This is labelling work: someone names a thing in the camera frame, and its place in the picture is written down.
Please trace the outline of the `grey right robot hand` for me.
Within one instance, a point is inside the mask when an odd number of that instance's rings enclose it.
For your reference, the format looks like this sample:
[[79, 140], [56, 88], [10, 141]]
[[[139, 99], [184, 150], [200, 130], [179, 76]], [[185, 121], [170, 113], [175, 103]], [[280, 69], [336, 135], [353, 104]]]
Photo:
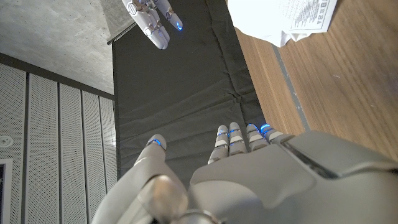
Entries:
[[178, 31], [183, 22], [172, 9], [168, 0], [122, 0], [129, 15], [146, 37], [158, 48], [168, 47], [170, 36], [160, 21], [160, 12]]

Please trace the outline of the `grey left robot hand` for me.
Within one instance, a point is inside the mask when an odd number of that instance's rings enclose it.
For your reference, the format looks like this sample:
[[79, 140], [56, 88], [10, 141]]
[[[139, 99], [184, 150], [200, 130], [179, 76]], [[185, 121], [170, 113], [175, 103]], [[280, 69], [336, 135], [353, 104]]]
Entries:
[[218, 128], [188, 187], [152, 136], [93, 223], [396, 223], [397, 162], [319, 131]]

